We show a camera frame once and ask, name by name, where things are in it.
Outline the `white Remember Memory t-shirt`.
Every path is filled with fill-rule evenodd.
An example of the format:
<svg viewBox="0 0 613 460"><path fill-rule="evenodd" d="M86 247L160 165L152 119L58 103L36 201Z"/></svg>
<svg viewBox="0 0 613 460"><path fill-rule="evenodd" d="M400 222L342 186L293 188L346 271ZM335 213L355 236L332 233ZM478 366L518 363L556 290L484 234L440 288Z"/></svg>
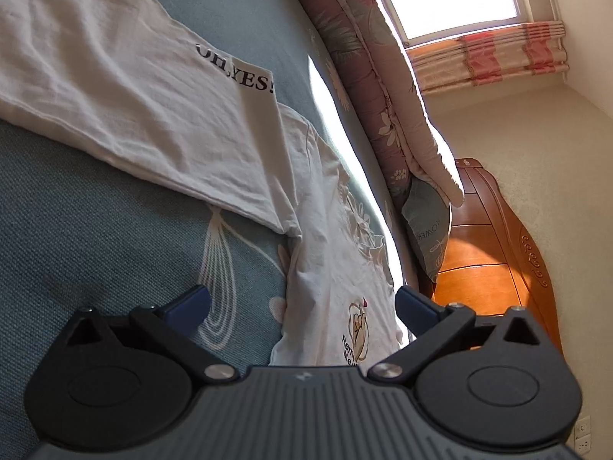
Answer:
<svg viewBox="0 0 613 460"><path fill-rule="evenodd" d="M280 106L289 138L298 235L290 242L286 309L273 366L359 366L400 348L384 236L348 188L337 154L300 114Z"/></svg>

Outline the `white wall switch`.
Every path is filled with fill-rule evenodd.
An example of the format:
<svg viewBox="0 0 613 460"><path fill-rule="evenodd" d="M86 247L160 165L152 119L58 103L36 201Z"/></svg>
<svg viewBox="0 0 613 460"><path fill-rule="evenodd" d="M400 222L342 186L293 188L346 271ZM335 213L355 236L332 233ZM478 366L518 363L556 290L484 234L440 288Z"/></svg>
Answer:
<svg viewBox="0 0 613 460"><path fill-rule="evenodd" d="M591 417L583 416L575 423L574 434L575 439L582 438L591 433Z"/></svg>

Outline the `pink striped window curtain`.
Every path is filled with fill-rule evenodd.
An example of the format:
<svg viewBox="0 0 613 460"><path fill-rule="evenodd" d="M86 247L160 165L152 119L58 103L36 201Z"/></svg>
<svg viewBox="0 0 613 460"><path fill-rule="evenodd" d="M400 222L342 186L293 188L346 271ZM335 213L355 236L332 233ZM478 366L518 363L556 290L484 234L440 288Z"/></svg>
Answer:
<svg viewBox="0 0 613 460"><path fill-rule="evenodd" d="M407 50L424 95L509 79L564 73L561 21L496 27L439 39Z"/></svg>

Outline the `pink floral folded quilt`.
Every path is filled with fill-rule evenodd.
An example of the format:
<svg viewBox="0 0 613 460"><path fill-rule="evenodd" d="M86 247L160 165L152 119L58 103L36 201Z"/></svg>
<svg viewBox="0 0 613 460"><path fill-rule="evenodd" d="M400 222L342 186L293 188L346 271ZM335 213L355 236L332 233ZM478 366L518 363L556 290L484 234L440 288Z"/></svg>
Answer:
<svg viewBox="0 0 613 460"><path fill-rule="evenodd" d="M464 203L454 156L428 118L410 61L378 0L299 0L333 60L396 205L411 179Z"/></svg>

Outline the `teal floral bed sheet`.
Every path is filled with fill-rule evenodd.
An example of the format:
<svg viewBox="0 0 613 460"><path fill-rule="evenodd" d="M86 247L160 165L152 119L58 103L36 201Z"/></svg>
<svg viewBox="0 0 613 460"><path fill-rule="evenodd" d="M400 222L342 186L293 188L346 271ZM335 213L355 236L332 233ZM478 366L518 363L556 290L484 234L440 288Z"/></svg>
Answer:
<svg viewBox="0 0 613 460"><path fill-rule="evenodd" d="M280 106L342 162L384 236L394 294L416 282L408 243L364 128L298 0L157 0L212 47L266 70ZM1 116L1 455L38 446L24 409L32 374L82 307L124 315L202 284L191 340L237 369L271 365L286 309L290 242L257 221L139 179Z"/></svg>

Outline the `white wall socket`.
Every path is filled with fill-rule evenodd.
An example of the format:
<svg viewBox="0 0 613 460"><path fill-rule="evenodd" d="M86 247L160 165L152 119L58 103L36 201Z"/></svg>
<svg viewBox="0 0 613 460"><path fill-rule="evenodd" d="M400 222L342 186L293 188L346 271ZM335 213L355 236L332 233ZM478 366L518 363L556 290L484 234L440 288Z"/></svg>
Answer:
<svg viewBox="0 0 613 460"><path fill-rule="evenodd" d="M575 439L575 452L584 456L591 451L591 435L585 434Z"/></svg>

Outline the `grey-green flower pillow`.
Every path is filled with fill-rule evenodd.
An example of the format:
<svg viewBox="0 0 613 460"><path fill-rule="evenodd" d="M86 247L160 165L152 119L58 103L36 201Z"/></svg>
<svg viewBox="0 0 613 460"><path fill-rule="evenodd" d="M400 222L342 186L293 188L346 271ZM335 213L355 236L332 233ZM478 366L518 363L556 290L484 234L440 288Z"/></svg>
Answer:
<svg viewBox="0 0 613 460"><path fill-rule="evenodd" d="M414 177L401 214L411 248L423 271L435 284L445 259L451 209L431 185Z"/></svg>

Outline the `orange wooden headboard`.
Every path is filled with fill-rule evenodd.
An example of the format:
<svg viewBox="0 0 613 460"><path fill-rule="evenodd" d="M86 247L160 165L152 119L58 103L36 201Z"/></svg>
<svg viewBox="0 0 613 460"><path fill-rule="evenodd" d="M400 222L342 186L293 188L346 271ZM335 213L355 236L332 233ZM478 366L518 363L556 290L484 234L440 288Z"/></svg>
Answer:
<svg viewBox="0 0 613 460"><path fill-rule="evenodd" d="M552 280L535 241L503 198L495 177L472 158L456 161L464 203L452 209L449 242L432 299L479 315L528 309L562 347Z"/></svg>

